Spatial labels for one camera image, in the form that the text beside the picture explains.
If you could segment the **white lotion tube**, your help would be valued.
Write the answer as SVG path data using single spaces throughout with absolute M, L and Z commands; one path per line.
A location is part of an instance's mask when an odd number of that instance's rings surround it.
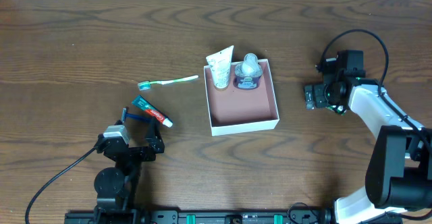
M 225 90 L 229 86 L 232 55 L 234 46 L 231 45 L 219 52 L 206 57 L 210 67 L 213 85 L 217 90 Z

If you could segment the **white green labelled packet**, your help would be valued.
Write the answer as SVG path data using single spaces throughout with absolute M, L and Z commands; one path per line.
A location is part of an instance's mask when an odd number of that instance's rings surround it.
M 332 109 L 333 109 L 333 111 L 334 111 L 335 113 L 337 113 L 338 115 L 343 115 L 343 114 L 346 112 L 346 108 L 345 108 L 345 106 L 343 106 L 343 105 L 340 105 L 340 106 L 336 106 L 336 105 L 334 105 L 334 106 L 332 107 Z

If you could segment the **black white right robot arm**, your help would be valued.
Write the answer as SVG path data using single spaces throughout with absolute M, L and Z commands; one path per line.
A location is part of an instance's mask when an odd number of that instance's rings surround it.
M 385 223 L 431 208 L 431 130 L 412 120 L 376 80 L 363 52 L 340 51 L 317 65 L 323 82 L 304 87 L 308 110 L 359 116 L 376 139 L 364 186 L 333 204 L 334 223 Z

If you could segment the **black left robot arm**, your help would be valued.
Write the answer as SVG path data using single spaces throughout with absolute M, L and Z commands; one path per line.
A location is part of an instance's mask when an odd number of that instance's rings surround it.
M 122 121 L 98 136 L 94 148 L 115 162 L 114 167 L 101 170 L 94 180 L 97 205 L 91 223 L 140 223 L 142 209 L 134 206 L 134 199 L 143 162 L 156 160 L 165 145 L 159 131 L 160 122 L 152 117 L 145 140 L 148 146 L 130 147 L 130 136 Z

